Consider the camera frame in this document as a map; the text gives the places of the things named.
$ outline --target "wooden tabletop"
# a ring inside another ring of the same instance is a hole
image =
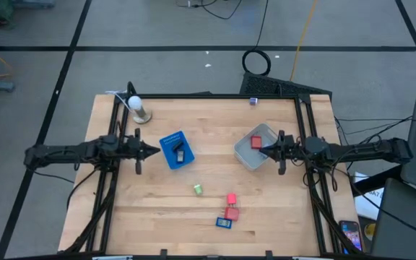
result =
[[[86,140],[108,133],[113,99],[96,96]],[[318,135],[339,143],[329,97],[311,99]],[[252,172],[233,154],[233,145],[261,123],[276,133],[283,129],[298,137],[293,100],[263,99],[256,106],[247,100],[226,99],[146,99],[143,103],[153,111],[152,120],[137,125],[130,116],[127,134],[140,127],[142,139],[160,147],[160,139],[183,130],[195,161],[170,170],[159,152],[142,163],[142,175],[137,175],[134,160],[122,160],[107,254],[156,255],[162,248],[170,255],[264,256],[266,250],[274,256],[319,254],[309,191],[302,182],[304,167],[287,162],[286,174],[278,175],[278,164],[267,160]],[[76,183],[91,170],[91,165],[82,165]],[[357,222],[348,179],[342,173],[335,175],[338,191],[329,186],[335,220]],[[59,250],[70,246],[90,220],[98,176],[84,182],[71,198]],[[195,184],[202,185],[202,196],[195,196]],[[222,216],[230,192],[237,194],[240,217],[227,230],[215,227],[215,220]],[[327,251],[331,251],[328,226],[323,218],[322,222]],[[100,223],[95,248],[102,227]]]

